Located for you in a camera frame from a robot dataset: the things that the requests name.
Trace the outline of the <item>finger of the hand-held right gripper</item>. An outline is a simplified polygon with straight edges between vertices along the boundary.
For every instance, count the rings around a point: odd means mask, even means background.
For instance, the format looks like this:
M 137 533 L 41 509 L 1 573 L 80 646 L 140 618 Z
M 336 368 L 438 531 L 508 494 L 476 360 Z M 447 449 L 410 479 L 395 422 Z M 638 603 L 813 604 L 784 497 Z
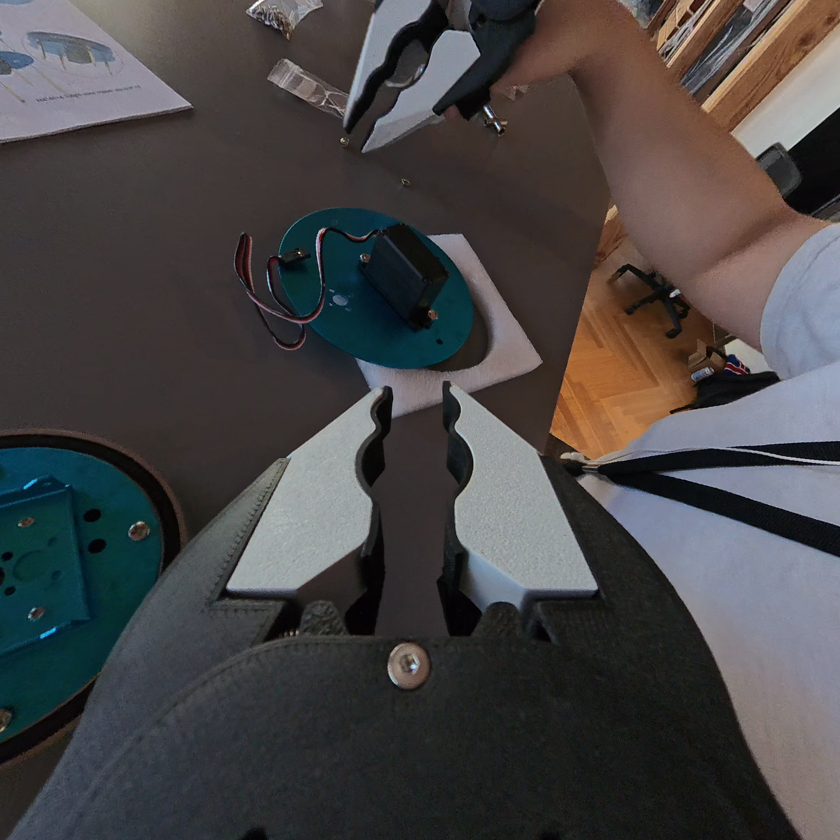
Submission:
M 376 120 L 362 153 L 377 151 L 438 122 L 439 115 L 434 109 L 479 57 L 480 50 L 470 33 L 444 31 L 434 43 L 419 78 L 403 89 L 393 106 Z
M 380 88 L 392 77 L 399 59 L 414 40 L 437 33 L 435 1 L 381 1 L 374 6 L 360 52 L 343 118 L 354 131 Z

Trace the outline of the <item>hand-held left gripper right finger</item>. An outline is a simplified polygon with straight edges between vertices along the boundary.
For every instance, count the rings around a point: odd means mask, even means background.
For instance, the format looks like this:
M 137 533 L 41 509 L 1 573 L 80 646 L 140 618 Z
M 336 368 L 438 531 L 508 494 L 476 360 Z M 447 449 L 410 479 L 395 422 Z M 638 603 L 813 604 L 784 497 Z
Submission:
M 443 417 L 457 482 L 438 578 L 449 634 L 471 635 L 496 603 L 527 621 L 537 602 L 597 595 L 540 452 L 450 381 Z

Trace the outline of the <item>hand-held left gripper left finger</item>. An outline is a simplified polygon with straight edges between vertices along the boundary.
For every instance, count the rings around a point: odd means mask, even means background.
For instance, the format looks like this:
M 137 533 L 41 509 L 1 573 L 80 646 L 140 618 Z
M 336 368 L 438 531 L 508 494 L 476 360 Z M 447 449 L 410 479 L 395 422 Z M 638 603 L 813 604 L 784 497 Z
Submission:
M 351 634 L 372 635 L 385 580 L 380 506 L 393 393 L 362 397 L 286 459 L 226 584 L 226 593 L 280 599 L 299 613 L 331 602 Z

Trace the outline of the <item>blue round metal plate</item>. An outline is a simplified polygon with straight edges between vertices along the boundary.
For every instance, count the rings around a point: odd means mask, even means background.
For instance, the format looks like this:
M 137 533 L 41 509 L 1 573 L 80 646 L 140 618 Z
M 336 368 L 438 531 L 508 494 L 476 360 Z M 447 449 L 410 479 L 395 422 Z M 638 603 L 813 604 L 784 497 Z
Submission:
M 296 248 L 311 254 L 295 266 L 279 269 L 279 283 L 291 306 L 305 314 L 318 302 L 320 280 L 314 246 L 321 228 L 364 235 L 397 223 L 397 218 L 383 213 L 349 207 L 322 209 L 299 218 L 279 246 L 281 254 Z M 371 243 L 354 244 L 338 234 L 327 234 L 322 248 L 327 295 L 310 328 L 353 357 L 390 368 L 423 369 L 455 354 L 473 328 L 474 305 L 468 285 L 455 262 L 430 237 L 417 228 L 413 231 L 449 273 L 432 306 L 437 320 L 427 329 L 412 330 L 361 273 L 360 257 L 370 252 Z

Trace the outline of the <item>black servo motor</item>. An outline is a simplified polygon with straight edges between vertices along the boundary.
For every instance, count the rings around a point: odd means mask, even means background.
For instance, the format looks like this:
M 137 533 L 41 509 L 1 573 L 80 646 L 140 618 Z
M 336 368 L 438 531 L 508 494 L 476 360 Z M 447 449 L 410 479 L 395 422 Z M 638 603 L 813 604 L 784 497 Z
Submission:
M 406 224 L 379 231 L 368 254 L 370 262 L 360 264 L 362 275 L 412 330 L 429 329 L 425 313 L 434 309 L 449 278 L 441 259 Z

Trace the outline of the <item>person's right forearm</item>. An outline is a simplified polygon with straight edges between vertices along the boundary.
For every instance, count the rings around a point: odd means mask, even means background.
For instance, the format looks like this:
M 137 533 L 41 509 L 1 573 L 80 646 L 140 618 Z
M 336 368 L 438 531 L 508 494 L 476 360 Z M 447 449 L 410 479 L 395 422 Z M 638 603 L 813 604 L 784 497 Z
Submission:
M 836 291 L 805 260 L 838 245 L 838 225 L 790 208 L 759 164 L 672 78 L 616 2 L 570 2 L 574 58 L 597 156 L 638 250 L 715 323 L 770 360 L 782 324 L 825 325 Z

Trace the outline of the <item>person's right hand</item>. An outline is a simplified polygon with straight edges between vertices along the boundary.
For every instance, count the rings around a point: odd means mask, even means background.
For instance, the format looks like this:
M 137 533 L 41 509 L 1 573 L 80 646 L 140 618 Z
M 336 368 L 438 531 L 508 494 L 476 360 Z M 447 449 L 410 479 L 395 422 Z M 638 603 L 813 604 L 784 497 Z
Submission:
M 534 32 L 518 48 L 496 83 L 498 89 L 601 69 L 636 26 L 625 6 L 615 1 L 546 1 L 535 20 Z

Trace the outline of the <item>clear zip bag white label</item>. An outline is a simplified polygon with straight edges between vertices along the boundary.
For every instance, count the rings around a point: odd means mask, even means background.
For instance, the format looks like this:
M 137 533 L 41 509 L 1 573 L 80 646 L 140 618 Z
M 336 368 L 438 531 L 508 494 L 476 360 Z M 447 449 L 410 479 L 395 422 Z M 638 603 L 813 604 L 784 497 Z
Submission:
M 344 119 L 348 94 L 288 58 L 280 59 L 272 67 L 267 80 L 315 109 Z

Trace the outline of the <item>clear bag of dark screws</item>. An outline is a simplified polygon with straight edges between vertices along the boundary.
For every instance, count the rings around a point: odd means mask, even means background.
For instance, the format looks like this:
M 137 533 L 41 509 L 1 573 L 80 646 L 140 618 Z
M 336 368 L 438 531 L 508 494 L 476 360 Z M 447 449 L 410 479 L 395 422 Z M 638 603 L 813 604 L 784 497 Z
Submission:
M 246 14 L 290 40 L 300 22 L 322 6 L 323 1 L 255 1 Z

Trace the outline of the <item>white foam sheet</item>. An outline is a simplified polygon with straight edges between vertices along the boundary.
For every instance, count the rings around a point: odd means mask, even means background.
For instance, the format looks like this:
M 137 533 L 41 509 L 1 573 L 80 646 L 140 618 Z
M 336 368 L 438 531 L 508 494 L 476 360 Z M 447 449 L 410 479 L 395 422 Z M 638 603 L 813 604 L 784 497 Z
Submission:
M 470 296 L 487 327 L 487 352 L 478 364 L 447 372 L 426 369 L 406 371 L 357 360 L 371 389 L 384 385 L 392 388 L 393 417 L 440 404 L 446 381 L 472 393 L 525 375 L 542 362 L 467 239 L 462 234 L 441 234 L 432 236 L 431 241 L 454 260 L 465 279 Z

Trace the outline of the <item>cardboard box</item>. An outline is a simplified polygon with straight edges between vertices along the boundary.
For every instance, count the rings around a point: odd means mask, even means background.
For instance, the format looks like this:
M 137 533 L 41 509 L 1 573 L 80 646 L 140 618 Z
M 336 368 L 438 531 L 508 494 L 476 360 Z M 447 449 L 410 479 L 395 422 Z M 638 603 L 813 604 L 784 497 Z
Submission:
M 727 363 L 728 355 L 725 352 L 698 339 L 696 348 L 689 355 L 686 366 L 689 373 L 694 375 L 706 369 L 711 369 L 712 373 L 723 371 Z

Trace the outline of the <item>black bag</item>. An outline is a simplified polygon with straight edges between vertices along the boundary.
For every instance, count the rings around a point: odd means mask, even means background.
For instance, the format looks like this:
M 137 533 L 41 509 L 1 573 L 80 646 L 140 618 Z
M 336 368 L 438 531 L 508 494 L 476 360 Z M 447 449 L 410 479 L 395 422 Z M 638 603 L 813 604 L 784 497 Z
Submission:
M 750 374 L 715 373 L 696 383 L 696 394 L 692 402 L 671 410 L 670 414 L 724 406 L 778 382 L 780 377 L 772 371 Z

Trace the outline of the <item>person's white shirt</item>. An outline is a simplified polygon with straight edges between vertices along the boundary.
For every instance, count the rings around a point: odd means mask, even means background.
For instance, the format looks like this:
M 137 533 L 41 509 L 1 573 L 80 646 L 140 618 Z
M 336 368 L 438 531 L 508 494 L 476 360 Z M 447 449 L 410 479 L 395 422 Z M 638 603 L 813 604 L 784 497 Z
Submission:
M 780 383 L 666 418 L 625 454 L 837 442 L 838 225 L 782 269 L 761 346 Z M 581 485 L 666 574 L 727 683 L 753 755 L 803 838 L 838 838 L 838 558 L 740 522 L 615 486 Z

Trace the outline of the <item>wooden furniture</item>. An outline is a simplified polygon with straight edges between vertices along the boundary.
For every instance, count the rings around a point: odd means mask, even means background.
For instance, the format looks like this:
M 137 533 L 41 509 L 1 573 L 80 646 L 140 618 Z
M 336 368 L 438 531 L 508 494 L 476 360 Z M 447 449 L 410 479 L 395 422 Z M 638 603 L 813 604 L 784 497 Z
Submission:
M 670 73 L 734 131 L 837 27 L 836 1 L 662 2 L 647 35 Z

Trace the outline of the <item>black office chair base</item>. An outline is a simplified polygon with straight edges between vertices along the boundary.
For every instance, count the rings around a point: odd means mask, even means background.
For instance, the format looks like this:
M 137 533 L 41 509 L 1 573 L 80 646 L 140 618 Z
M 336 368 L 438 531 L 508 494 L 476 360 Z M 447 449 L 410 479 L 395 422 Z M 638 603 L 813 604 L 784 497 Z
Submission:
M 644 272 L 631 264 L 620 266 L 609 276 L 607 282 L 613 283 L 620 277 L 623 277 L 627 272 L 630 272 L 637 279 L 641 280 L 650 289 L 650 293 L 627 306 L 624 309 L 625 314 L 632 316 L 639 309 L 660 302 L 665 307 L 668 320 L 671 323 L 671 329 L 665 333 L 665 336 L 669 340 L 677 338 L 682 333 L 683 321 L 687 318 L 691 310 L 691 306 L 683 297 L 681 290 L 670 283 L 658 271 L 651 270 Z

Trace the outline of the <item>white instruction booklet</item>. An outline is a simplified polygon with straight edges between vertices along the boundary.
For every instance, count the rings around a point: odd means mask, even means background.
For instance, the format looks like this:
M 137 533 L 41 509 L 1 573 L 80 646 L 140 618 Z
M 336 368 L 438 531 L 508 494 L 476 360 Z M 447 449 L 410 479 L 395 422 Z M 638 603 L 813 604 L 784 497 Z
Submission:
M 1 2 L 1 143 L 192 109 L 72 2 Z

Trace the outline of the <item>black office chair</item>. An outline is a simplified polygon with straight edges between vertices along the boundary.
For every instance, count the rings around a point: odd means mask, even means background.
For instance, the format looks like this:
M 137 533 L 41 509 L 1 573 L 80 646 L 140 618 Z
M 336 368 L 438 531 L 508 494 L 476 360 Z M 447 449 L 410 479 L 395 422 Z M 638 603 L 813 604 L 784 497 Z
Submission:
M 757 162 L 785 202 L 797 212 L 839 220 L 839 111 L 819 123 L 791 150 L 775 143 Z

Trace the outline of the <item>blue round base with bracket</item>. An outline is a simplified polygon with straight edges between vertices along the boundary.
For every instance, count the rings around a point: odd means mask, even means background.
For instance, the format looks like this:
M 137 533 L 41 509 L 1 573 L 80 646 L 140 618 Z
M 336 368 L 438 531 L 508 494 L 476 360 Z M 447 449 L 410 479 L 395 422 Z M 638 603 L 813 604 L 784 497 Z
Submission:
M 79 717 L 180 552 L 180 509 L 143 461 L 90 436 L 2 432 L 2 763 Z

